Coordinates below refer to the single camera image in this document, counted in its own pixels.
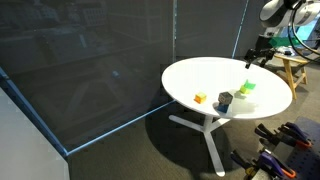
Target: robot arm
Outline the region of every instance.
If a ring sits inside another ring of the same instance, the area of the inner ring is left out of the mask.
[[[269,1],[260,12],[260,21],[263,27],[267,28],[265,37],[269,40],[274,32],[281,27],[287,27],[292,20],[292,12],[296,10],[294,24],[302,26],[310,23],[318,15],[320,11],[320,3],[314,0],[271,0]],[[251,63],[259,58],[265,57],[261,63],[264,66],[266,61],[272,59],[275,49],[267,47],[267,42],[264,40],[262,43],[258,39],[256,49],[249,49],[245,60],[247,61],[246,68],[248,69]]]

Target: concrete floor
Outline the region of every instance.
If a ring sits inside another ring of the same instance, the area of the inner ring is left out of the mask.
[[[307,66],[309,84],[297,87],[298,99],[284,112],[259,120],[230,121],[212,133],[226,170],[224,177],[215,174],[202,134],[168,120],[175,114],[201,123],[203,116],[172,103],[72,154],[68,159],[71,179],[243,179],[244,170],[229,155],[238,149],[244,157],[256,157],[262,148],[254,133],[258,124],[272,130],[299,116],[320,123],[319,70],[319,65]]]

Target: table base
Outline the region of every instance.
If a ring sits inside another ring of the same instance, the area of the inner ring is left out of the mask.
[[[222,126],[223,124],[227,123],[228,121],[230,121],[230,119],[220,118],[220,119],[212,122],[213,116],[206,115],[203,126],[195,124],[193,122],[190,122],[188,120],[182,119],[182,118],[174,116],[174,115],[170,115],[169,119],[176,122],[176,123],[182,124],[184,126],[187,126],[189,128],[192,128],[194,130],[197,130],[197,131],[200,131],[203,133],[204,138],[207,142],[207,146],[209,149],[209,153],[210,153],[211,160],[213,163],[213,167],[216,171],[216,174],[221,177],[224,176],[225,171],[222,166],[216,145],[214,144],[211,132],[213,130],[217,129],[218,127]]]

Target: white round table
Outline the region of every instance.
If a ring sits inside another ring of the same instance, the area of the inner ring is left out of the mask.
[[[240,93],[246,80],[255,83],[250,94]],[[229,120],[250,120],[272,116],[284,111],[292,101],[289,86],[272,72],[245,62],[218,57],[191,58],[170,65],[162,75],[167,93],[181,105],[205,114],[204,125],[192,123],[170,115],[169,119],[204,133],[217,175],[225,172],[211,136],[211,131]],[[216,110],[221,92],[233,96],[226,113]],[[195,95],[203,92],[205,102],[194,101]]]

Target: table top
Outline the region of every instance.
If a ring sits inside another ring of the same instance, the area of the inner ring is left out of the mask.
[[[240,93],[246,80],[255,83],[250,94]],[[220,58],[200,57],[178,61],[162,74],[167,93],[183,106],[214,117],[249,120],[272,116],[284,111],[292,101],[289,86],[272,72],[245,62]],[[221,92],[228,91],[232,103],[227,113],[216,110]],[[205,102],[198,104],[195,95],[203,92]]]

